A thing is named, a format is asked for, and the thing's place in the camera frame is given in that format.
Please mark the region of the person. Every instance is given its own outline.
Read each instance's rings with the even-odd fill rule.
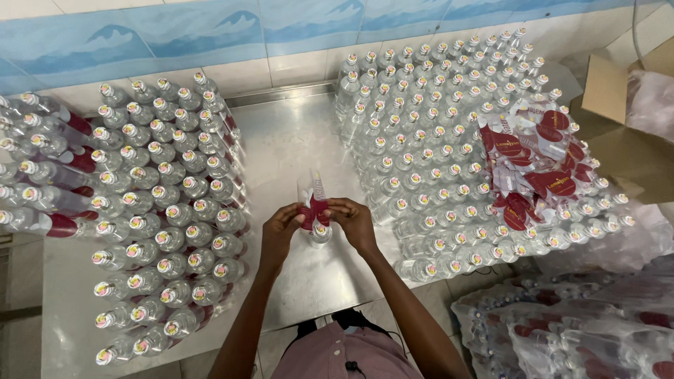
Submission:
[[[348,242],[372,269],[423,378],[470,378],[454,344],[377,247],[369,209],[348,198],[327,201],[324,214],[342,227]],[[305,218],[298,213],[300,207],[302,203],[282,207],[264,223],[259,270],[209,379],[250,379],[270,291],[290,251],[290,239]],[[422,378],[383,329],[353,310],[333,317],[337,321],[318,330],[314,325],[315,331],[302,332],[306,328],[300,325],[298,339],[288,346],[271,378]]]

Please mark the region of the packaged bottle bundle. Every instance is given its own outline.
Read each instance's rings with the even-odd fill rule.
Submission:
[[[99,119],[55,99],[0,97],[0,225],[10,233],[97,238],[108,277],[97,328],[116,337],[99,365],[154,357],[204,327],[248,274],[241,132],[217,84],[166,79],[100,86]]]
[[[448,279],[631,227],[628,198],[594,169],[579,126],[543,88],[525,29],[388,49],[340,66],[340,142],[410,281]]]
[[[452,304],[483,378],[670,378],[671,256],[642,272],[512,279]]]

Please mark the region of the tiled wall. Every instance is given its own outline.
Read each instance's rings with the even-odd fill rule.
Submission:
[[[266,63],[272,84],[278,86],[293,75],[293,69],[287,67],[281,56],[315,52],[304,59],[330,61],[326,56],[328,49],[559,18],[618,9],[632,3],[632,0],[178,1],[0,0],[3,10],[0,18],[12,19],[0,22],[0,94],[244,61],[253,62],[251,69],[255,69],[255,64]],[[653,2],[640,0],[640,3]]]

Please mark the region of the hand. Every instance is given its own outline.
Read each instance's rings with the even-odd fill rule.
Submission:
[[[290,239],[302,226],[304,214],[297,214],[302,203],[297,202],[279,208],[274,216],[262,225],[262,252],[259,258],[259,272],[278,277],[283,262],[290,252]]]
[[[381,255],[368,207],[349,198],[330,198],[324,214],[344,229],[346,239],[364,259]]]

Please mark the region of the pink shirt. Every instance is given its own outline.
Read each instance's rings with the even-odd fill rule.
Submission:
[[[362,379],[346,371],[347,361],[356,361],[367,379],[423,379],[396,341],[370,328],[345,334],[337,322],[295,341],[272,379]]]

